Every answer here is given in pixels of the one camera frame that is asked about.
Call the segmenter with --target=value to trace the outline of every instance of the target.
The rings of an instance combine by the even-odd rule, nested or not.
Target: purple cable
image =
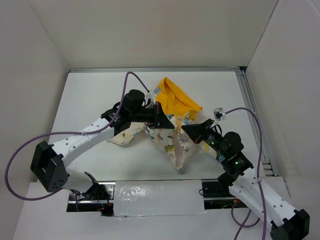
[[[79,212],[77,190],[73,190],[73,191],[74,191],[74,197],[75,197],[75,210]]]
[[[258,163],[257,163],[257,168],[256,168],[256,177],[257,179],[260,178],[260,165],[261,165],[261,159],[262,159],[262,130],[261,130],[261,126],[260,126],[260,123],[259,123],[259,120],[257,118],[257,116],[255,115],[255,113],[253,111],[251,111],[250,109],[246,108],[246,107],[237,107],[237,108],[234,108],[230,111],[227,111],[225,114],[230,114],[234,111],[238,111],[238,110],[246,110],[248,111],[249,113],[251,113],[251,115],[253,116],[255,122],[256,122],[256,125],[258,127],[258,130],[259,130],[259,138],[260,138],[260,148],[259,148],[259,157],[258,157]],[[266,235],[267,235],[267,207],[266,207],[266,200],[265,200],[265,195],[264,195],[264,191],[262,189],[262,185],[261,185],[261,182],[258,181],[258,186],[259,186],[259,189],[260,189],[260,193],[261,193],[261,198],[262,198],[262,206],[263,206],[263,232],[262,232],[262,240],[265,240],[266,239]],[[241,229],[244,227],[244,225],[246,224],[246,221],[248,220],[249,216],[250,216],[250,213],[251,213],[251,210],[248,212],[248,215],[246,216],[246,218],[244,219],[243,223],[241,224],[241,226],[239,227],[238,229],[238,232],[237,232],[237,235],[236,237],[234,238],[234,240],[237,239]]]
[[[234,209],[235,209],[235,207],[236,207],[239,203],[240,203],[240,202],[238,201],[238,202],[236,202],[236,203],[232,206],[232,208],[231,208],[231,216],[232,216],[233,220],[235,221],[235,223],[238,224],[239,226],[241,226],[241,223],[237,221],[237,219],[235,218],[235,215],[234,215]],[[253,224],[251,224],[251,225],[243,225],[243,227],[244,227],[244,228],[252,228],[252,227],[254,227],[255,225],[257,225],[257,224],[259,223],[259,221],[260,221],[260,218],[258,218],[255,223],[253,223]]]
[[[101,129],[98,129],[96,131],[89,131],[87,132],[86,134],[87,135],[91,135],[91,134],[97,134],[97,133],[100,133],[101,131],[105,130],[106,128],[108,128],[113,122],[114,120],[116,119],[116,117],[118,116],[119,112],[120,112],[120,109],[121,109],[121,106],[123,104],[123,101],[124,101],[124,97],[125,97],[125,93],[126,93],[126,86],[127,86],[127,81],[128,81],[128,76],[129,74],[132,74],[133,76],[135,76],[139,82],[142,84],[142,86],[145,88],[145,90],[147,92],[149,92],[148,88],[146,87],[146,85],[141,81],[141,79],[132,71],[128,71],[126,74],[125,74],[125,78],[124,78],[124,84],[123,84],[123,90],[122,90],[122,95],[121,95],[121,100],[120,100],[120,104],[118,106],[118,109],[117,111],[115,112],[113,118],[111,119],[111,121],[106,125],[104,126],[103,128]],[[50,193],[48,195],[45,195],[45,196],[40,196],[40,197],[35,197],[35,198],[29,198],[29,197],[24,197],[24,196],[21,196],[19,194],[17,194],[13,189],[12,187],[10,186],[9,184],[9,169],[10,169],[10,166],[13,162],[13,160],[15,159],[16,155],[21,151],[21,149],[23,149],[25,146],[27,146],[28,144],[32,143],[33,141],[35,140],[38,140],[38,139],[41,139],[41,138],[44,138],[44,137],[48,137],[48,136],[53,136],[53,135],[82,135],[83,133],[82,132],[78,132],[78,131],[57,131],[57,132],[50,132],[50,133],[45,133],[45,134],[41,134],[39,136],[36,136],[28,141],[26,141],[24,144],[22,144],[20,147],[18,147],[17,150],[15,150],[15,152],[12,154],[12,156],[10,157],[9,159],[9,162],[7,163],[6,165],[6,168],[5,168],[5,171],[4,171],[4,182],[5,182],[5,185],[6,187],[8,188],[9,192],[14,195],[16,198],[18,199],[21,199],[21,200],[24,200],[24,201],[37,201],[37,200],[42,200],[42,199],[45,199],[45,198],[48,198],[50,196],[52,196],[53,194],[57,193],[58,191],[56,192],[53,192],[53,193]]]

